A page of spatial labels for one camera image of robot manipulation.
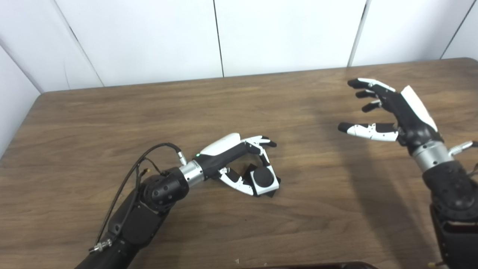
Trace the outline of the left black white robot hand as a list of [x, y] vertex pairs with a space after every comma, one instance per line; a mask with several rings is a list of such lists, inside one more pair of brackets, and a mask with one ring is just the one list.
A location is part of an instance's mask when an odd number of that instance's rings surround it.
[[[200, 167], [204, 179], [220, 179], [232, 189], [254, 197], [273, 197], [280, 188], [280, 178], [273, 170], [264, 146], [277, 144], [266, 136], [241, 139], [239, 133], [230, 133], [213, 142], [198, 153], [193, 161]], [[261, 166], [250, 164], [244, 175], [228, 167], [246, 154], [257, 155]]]

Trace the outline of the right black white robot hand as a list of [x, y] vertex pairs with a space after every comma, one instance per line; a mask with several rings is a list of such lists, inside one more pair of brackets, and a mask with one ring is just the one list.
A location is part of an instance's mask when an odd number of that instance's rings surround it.
[[435, 121], [410, 86], [397, 92], [393, 87], [370, 78], [352, 79], [348, 81], [348, 85], [360, 90], [356, 93], [357, 98], [375, 98], [375, 101], [362, 107], [362, 112], [381, 108], [393, 114], [396, 123], [351, 124], [342, 122], [338, 125], [339, 131], [370, 140], [397, 141], [401, 146], [406, 146], [409, 149], [418, 148], [431, 141], [444, 141]]

